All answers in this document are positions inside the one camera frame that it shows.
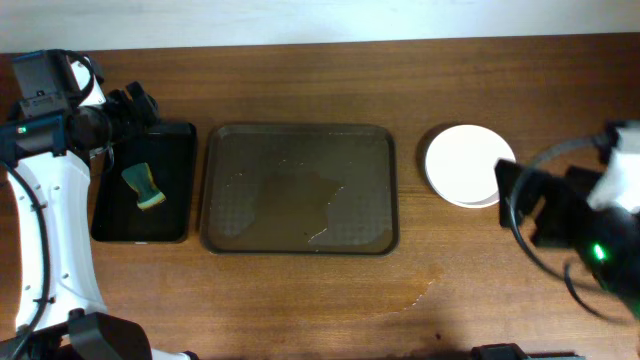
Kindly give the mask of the pink plate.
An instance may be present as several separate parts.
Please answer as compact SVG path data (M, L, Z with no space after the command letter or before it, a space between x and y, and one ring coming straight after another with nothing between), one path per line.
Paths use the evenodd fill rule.
M499 134L477 125L455 125L428 142L423 170L437 195L475 201L498 193L494 167L501 159L516 157Z

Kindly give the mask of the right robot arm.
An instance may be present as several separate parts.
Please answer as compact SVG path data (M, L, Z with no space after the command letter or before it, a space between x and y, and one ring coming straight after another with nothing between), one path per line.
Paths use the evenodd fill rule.
M561 176L541 165L567 152L595 148L605 170L570 166ZM590 290L620 300L639 315L639 123L608 124L538 155L509 192L502 218L522 250L574 251L595 282Z

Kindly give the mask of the light blue plate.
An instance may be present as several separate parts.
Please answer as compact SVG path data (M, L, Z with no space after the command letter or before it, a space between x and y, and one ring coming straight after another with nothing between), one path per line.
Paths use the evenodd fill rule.
M475 200L475 201L466 201L466 200L461 200L457 197L454 196L445 196L443 194L440 195L441 198L443 198L445 201L462 207L462 208L468 208L468 209L480 209L480 208L486 208L492 205L495 205L499 202L499 195L497 192L495 192L494 194L488 196L488 197L484 197L480 200Z

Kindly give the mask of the green yellow sponge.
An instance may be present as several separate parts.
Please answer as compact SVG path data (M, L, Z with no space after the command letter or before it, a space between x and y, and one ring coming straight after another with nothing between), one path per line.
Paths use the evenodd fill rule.
M149 210L166 200L165 194L155 184L151 169L146 162L124 169L121 177L137 194L136 205L140 210Z

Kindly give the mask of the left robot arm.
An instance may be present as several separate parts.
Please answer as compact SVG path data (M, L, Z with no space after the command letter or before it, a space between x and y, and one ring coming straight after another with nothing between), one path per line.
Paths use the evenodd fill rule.
M102 104L66 103L1 127L1 165L19 217L22 290L4 359L168 359L142 327L109 315L93 267L87 197L93 152L155 125L137 82Z

